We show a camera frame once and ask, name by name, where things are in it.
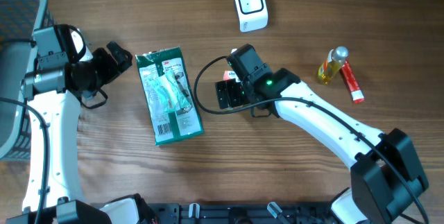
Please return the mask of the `pink juice carton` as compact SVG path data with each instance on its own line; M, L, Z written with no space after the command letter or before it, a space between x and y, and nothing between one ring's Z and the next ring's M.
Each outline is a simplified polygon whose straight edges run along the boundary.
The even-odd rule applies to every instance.
M239 82L239 78L234 71L224 71L223 79L224 80L235 79L237 83Z

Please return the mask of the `light green wipes packet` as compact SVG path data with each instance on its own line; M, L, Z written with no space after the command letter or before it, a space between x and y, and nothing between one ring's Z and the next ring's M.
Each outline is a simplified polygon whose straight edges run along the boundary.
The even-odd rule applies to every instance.
M148 106L156 114L177 112L191 106L172 70L149 80L148 85L151 90Z

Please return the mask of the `green 3M gloves package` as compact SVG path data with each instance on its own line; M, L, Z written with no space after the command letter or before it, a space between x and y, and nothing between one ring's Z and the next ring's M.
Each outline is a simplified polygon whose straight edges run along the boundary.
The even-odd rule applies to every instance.
M204 133L180 47L138 55L137 70L155 135L161 146Z

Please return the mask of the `yellow liquid bottle silver cap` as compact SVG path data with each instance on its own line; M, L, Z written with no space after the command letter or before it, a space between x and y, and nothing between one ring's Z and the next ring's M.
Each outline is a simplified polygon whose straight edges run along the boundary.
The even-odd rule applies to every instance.
M348 49L346 47L338 46L332 49L318 69L317 81L322 85L328 84L345 64L347 57Z

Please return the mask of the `red white snack packet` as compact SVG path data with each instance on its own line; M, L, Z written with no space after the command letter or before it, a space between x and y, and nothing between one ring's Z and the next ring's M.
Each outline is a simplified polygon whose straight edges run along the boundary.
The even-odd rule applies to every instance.
M351 98L353 103L363 103L365 101L364 94L361 91L361 88L359 86L359 83L357 82L357 79L355 78L355 75L352 71L352 68L350 66L350 63L348 60L345 60L344 65L341 68L341 75L345 81L345 84L351 94Z

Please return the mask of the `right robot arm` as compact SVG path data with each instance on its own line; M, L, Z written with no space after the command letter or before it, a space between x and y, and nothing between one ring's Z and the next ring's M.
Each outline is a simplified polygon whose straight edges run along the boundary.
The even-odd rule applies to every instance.
M363 124L317 96L287 69L276 72L245 44L225 57L239 84L235 103L258 107L308 132L349 169L351 185L331 204L342 223L392 223L419 201L429 182L411 138L398 128L389 133Z

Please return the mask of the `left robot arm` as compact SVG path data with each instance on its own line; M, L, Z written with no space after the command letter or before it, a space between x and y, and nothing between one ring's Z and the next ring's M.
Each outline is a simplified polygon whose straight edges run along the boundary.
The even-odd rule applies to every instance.
M116 42L89 53L76 47L68 24L33 32L37 63L22 83L31 113L31 172L22 214L7 223L141 223L145 202L138 194L102 207L83 200L78 173L77 126L82 99L102 92L132 64L132 54Z

